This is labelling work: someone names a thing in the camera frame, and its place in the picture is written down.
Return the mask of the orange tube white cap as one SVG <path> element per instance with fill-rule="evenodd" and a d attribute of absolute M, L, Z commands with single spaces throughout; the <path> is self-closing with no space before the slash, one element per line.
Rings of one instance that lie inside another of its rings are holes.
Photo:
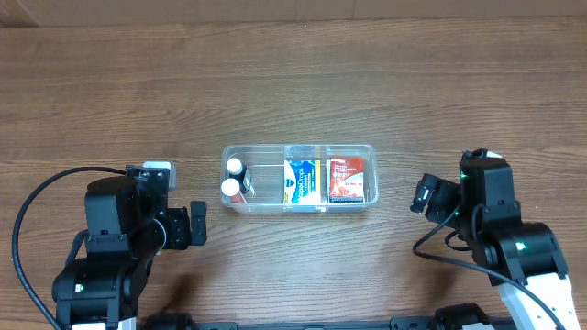
<path fill-rule="evenodd" d="M 223 180 L 220 189 L 232 204 L 245 204 L 247 202 L 243 192 L 240 190 L 239 181 L 234 178 Z"/>

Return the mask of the dark bottle white cap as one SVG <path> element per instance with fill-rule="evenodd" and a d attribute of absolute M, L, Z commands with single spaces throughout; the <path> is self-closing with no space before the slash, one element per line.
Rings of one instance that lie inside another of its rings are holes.
<path fill-rule="evenodd" d="M 240 159 L 229 159 L 226 163 L 226 169 L 229 177 L 238 181 L 240 191 L 243 194 L 248 194 L 250 196 L 255 195 L 249 169 Z"/>

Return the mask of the red medicine box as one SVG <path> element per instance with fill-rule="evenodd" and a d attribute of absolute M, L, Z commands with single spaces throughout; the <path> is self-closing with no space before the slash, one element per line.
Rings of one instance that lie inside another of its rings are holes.
<path fill-rule="evenodd" d="M 331 158 L 327 162 L 328 201 L 330 203 L 362 203 L 365 159 Z"/>

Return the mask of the blue yellow VapoDrops box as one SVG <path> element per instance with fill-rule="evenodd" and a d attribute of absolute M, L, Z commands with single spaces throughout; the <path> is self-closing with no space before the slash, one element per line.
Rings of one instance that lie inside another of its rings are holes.
<path fill-rule="evenodd" d="M 319 204 L 321 202 L 321 161 L 285 160 L 283 165 L 283 202 Z"/>

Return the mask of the white blue Hansaplast box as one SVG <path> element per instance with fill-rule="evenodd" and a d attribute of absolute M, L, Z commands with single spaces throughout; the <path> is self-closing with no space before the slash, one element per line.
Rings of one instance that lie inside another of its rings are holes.
<path fill-rule="evenodd" d="M 323 145 L 286 145 L 284 158 L 286 160 L 321 160 L 327 154 Z"/>

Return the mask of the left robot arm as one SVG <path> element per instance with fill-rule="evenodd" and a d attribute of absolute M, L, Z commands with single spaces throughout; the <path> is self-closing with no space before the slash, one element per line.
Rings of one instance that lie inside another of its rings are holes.
<path fill-rule="evenodd" d="M 205 243 L 205 203 L 168 205 L 176 177 L 172 162 L 152 160 L 88 184 L 87 229 L 74 239 L 52 284 L 61 328 L 119 329 L 134 323 L 155 256 Z"/>

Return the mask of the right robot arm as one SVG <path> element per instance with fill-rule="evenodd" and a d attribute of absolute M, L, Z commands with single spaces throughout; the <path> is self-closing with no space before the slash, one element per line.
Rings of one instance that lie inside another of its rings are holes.
<path fill-rule="evenodd" d="M 466 151 L 460 179 L 424 174 L 415 188 L 412 212 L 435 223 L 418 239 L 413 253 L 488 276 L 515 329 L 577 329 L 569 268 L 554 232 L 545 224 L 525 222 L 515 197 L 513 171 L 505 158 L 488 149 Z M 420 247 L 443 228 L 463 241 L 472 260 L 434 257 Z"/>

